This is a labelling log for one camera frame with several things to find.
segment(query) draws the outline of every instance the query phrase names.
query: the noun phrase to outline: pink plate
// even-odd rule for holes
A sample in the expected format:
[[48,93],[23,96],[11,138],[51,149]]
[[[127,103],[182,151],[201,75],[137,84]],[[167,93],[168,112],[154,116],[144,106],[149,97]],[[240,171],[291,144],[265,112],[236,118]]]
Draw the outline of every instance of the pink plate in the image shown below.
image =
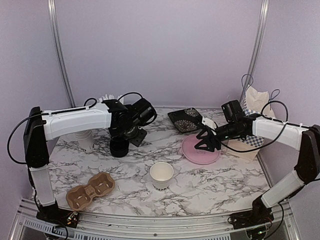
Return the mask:
[[215,162],[220,156],[220,150],[211,152],[195,149],[195,145],[200,142],[200,140],[197,139],[196,136],[196,134],[193,134],[187,136],[183,140],[181,146],[183,155],[186,157],[186,159],[195,164],[206,165]]

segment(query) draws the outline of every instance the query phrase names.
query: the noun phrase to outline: white cup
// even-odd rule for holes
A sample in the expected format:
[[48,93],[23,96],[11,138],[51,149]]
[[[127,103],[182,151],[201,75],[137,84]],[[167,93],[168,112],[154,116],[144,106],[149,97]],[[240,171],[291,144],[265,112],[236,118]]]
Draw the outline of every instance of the white cup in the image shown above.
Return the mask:
[[74,136],[78,140],[80,148],[82,148],[86,153],[93,152],[94,138],[92,137],[91,130],[75,132]]
[[150,176],[154,188],[160,192],[169,187],[170,179],[174,175],[174,168],[166,162],[157,162],[150,168]]

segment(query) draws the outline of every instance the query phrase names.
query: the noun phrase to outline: gray wall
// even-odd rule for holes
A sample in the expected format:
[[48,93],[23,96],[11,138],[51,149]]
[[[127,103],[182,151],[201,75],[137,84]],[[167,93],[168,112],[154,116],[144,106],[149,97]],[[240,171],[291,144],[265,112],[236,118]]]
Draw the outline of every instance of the gray wall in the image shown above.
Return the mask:
[[131,91],[156,106],[239,98],[260,8],[259,0],[56,1],[76,104]]
[[[289,121],[320,125],[320,1],[270,1],[266,32],[254,74],[260,90],[281,89]],[[284,117],[283,108],[276,114]],[[283,145],[261,150],[276,183],[297,164],[298,153]],[[290,201],[303,240],[319,239],[320,183],[310,183]]]
[[[0,1],[0,53],[0,238],[7,239],[21,198],[31,193],[26,167],[7,155],[7,138],[32,107],[68,107],[46,1]],[[11,142],[18,161],[24,161],[23,128]]]

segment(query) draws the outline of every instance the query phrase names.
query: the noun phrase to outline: marble tabletop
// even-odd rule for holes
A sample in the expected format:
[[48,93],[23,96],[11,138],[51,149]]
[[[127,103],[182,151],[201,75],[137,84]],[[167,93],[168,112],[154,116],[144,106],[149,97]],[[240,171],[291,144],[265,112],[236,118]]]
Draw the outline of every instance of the marble tabletop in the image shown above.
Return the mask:
[[[251,208],[252,201],[269,189],[257,159],[245,160],[222,148],[219,159],[212,164],[188,161],[179,154],[187,134],[179,133],[167,115],[177,108],[156,110],[158,117],[145,127],[148,135],[141,146],[131,144],[123,158],[111,156],[107,129],[92,131],[97,146],[92,153],[81,150],[72,134],[60,137],[49,164],[58,205],[68,208],[67,192],[87,184],[99,172],[110,173],[116,186],[109,195],[96,197],[86,212],[159,217],[226,213]],[[226,123],[220,110],[198,111],[219,126]],[[174,168],[169,189],[164,192],[154,189],[149,174],[157,162],[167,162]]]

